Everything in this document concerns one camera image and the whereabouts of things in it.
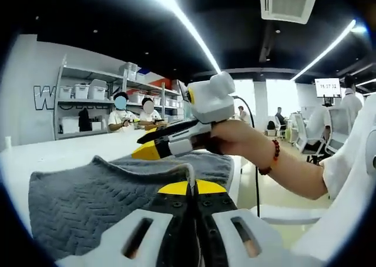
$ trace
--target hand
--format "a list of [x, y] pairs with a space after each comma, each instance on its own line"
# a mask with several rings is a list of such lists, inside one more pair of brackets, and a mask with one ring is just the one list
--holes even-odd
[[250, 146], [250, 139], [254, 129], [240, 120], [227, 120], [215, 124], [211, 130], [211, 137], [220, 141], [223, 154], [244, 156]]

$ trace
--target white shelf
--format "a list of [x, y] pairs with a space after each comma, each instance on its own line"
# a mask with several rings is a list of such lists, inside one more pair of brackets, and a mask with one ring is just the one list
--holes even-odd
[[[135, 102], [127, 102], [127, 106], [142, 106], [142, 104], [137, 104]], [[161, 105], [155, 105], [155, 108], [162, 108]], [[178, 109], [178, 107], [165, 106], [165, 109]]]
[[78, 133], [60, 133], [57, 135], [57, 139], [70, 139], [70, 138], [78, 138], [81, 136], [94, 136], [94, 135], [102, 135], [106, 134], [107, 130], [100, 130], [100, 131], [86, 131], [86, 132], [78, 132]]
[[120, 76], [118, 74], [112, 74], [98, 70], [91, 70], [67, 65], [64, 65], [62, 77], [88, 81], [98, 79], [106, 81], [107, 83], [113, 83], [117, 80], [123, 79], [123, 76]]
[[[158, 93], [158, 94], [162, 93], [162, 88], [160, 88], [158, 86], [153, 86], [151, 84], [146, 84], [146, 83], [143, 83], [143, 82], [129, 80], [129, 79], [127, 80], [127, 88], [141, 89], [141, 90], [144, 90], [144, 91], [155, 92], [155, 93]], [[180, 95], [178, 92], [171, 91], [171, 90], [166, 89], [166, 88], [164, 89], [164, 92], [168, 96], [179, 96]]]
[[97, 99], [59, 99], [58, 104], [100, 104], [100, 105], [112, 105], [114, 101], [109, 100], [97, 100]]

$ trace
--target ceiling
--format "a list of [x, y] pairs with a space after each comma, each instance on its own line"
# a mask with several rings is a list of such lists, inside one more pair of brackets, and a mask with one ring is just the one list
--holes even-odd
[[[177, 2], [220, 68], [236, 69], [234, 78], [256, 81], [292, 78], [325, 50], [352, 19], [362, 21], [347, 0], [316, 0], [306, 25], [262, 20], [260, 0]], [[33, 0], [27, 11], [22, 32], [38, 34], [39, 41], [132, 61], [185, 82], [207, 79], [213, 72], [184, 26], [154, 0]], [[261, 53], [265, 47], [269, 49], [269, 61]], [[343, 76], [375, 59], [369, 37], [350, 33], [297, 82], [310, 84], [318, 76]], [[358, 82], [376, 78], [376, 66], [370, 65], [355, 75]], [[375, 84], [365, 86], [376, 89]]]

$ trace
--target gray textured cloth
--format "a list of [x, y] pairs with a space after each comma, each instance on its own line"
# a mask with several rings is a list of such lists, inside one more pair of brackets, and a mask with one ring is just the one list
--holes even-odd
[[142, 161], [130, 156], [106, 162], [96, 156], [83, 167], [34, 172], [29, 184], [31, 229], [47, 253], [58, 260], [96, 248], [101, 234], [132, 211], [146, 208], [156, 192], [186, 179], [178, 164], [190, 163], [197, 179], [230, 187], [233, 161], [192, 152], [179, 158]]

